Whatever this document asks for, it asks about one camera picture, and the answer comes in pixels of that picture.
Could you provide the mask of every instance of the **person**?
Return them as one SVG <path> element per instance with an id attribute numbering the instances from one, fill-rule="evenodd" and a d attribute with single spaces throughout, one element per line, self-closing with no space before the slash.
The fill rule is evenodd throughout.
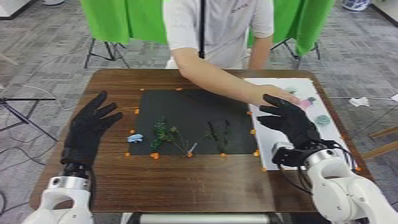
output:
<path id="1" fill-rule="evenodd" d="M 254 45 L 249 69 L 263 69 L 272 46 L 273 4 L 272 0 L 206 0 L 204 53 L 199 51 L 201 0 L 163 1 L 163 23 L 172 58 L 167 68 L 177 68 L 183 77 L 215 94 L 254 104 L 270 105 L 268 94 L 293 104 L 297 97 L 275 86 L 257 86 L 222 69 L 241 69 L 247 55 L 249 27 Z"/>

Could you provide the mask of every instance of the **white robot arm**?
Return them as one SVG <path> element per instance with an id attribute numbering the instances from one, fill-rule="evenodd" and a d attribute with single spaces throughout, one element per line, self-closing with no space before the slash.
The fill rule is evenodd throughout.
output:
<path id="1" fill-rule="evenodd" d="M 330 148 L 312 150 L 302 159 L 312 185 L 312 202 L 321 216 L 336 224 L 353 224 L 362 218 L 368 218 L 369 224 L 398 223 L 398 213 L 375 183 L 353 173 Z M 277 145 L 273 149 L 275 155 L 284 158 L 291 157 L 293 151 L 305 153 L 305 150 L 286 145 Z"/>
<path id="2" fill-rule="evenodd" d="M 85 177 L 58 176 L 50 179 L 48 188 L 41 195 L 41 206 L 23 224 L 94 224 L 89 210 L 90 182 Z M 69 209 L 55 206 L 73 202 Z"/>

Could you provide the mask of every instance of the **black mat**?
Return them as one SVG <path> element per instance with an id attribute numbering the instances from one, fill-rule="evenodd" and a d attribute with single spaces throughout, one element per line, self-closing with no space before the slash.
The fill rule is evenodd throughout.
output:
<path id="1" fill-rule="evenodd" d="M 199 141 L 193 154 L 250 154 L 257 149 L 252 130 L 252 120 L 247 115 L 249 106 L 225 97 L 211 94 L 204 90 L 153 90 L 145 91 L 140 99 L 140 113 L 135 120 L 135 131 L 144 135 L 144 142 L 129 144 L 133 155 L 149 155 L 151 142 L 154 140 L 154 124 L 165 118 L 167 130 L 177 127 L 188 146 Z M 225 147 L 217 147 L 213 140 L 217 134 L 218 141 Z M 158 148 L 163 155 L 183 155 L 177 147 L 165 142 Z"/>

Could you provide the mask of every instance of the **green curtain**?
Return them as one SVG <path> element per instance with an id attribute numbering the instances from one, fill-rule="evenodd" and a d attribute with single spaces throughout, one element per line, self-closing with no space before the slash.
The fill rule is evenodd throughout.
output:
<path id="1" fill-rule="evenodd" d="M 167 44 L 163 0 L 80 0 L 92 37 L 128 43 L 129 38 Z M 295 39 L 295 52 L 302 56 L 314 47 L 334 0 L 273 0 L 273 42 Z"/>
<path id="2" fill-rule="evenodd" d="M 128 43 L 129 22 L 126 0 L 80 0 L 92 37 L 108 42 Z"/>

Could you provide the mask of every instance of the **white shirt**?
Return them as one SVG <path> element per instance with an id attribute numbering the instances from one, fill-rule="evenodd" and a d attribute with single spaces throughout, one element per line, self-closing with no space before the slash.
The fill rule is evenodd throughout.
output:
<path id="1" fill-rule="evenodd" d="M 163 0 L 163 23 L 170 50 L 199 51 L 201 0 Z M 220 68 L 241 63 L 247 55 L 247 30 L 257 38 L 273 34 L 272 0 L 206 0 L 204 52 Z M 170 58 L 169 68 L 176 68 Z"/>

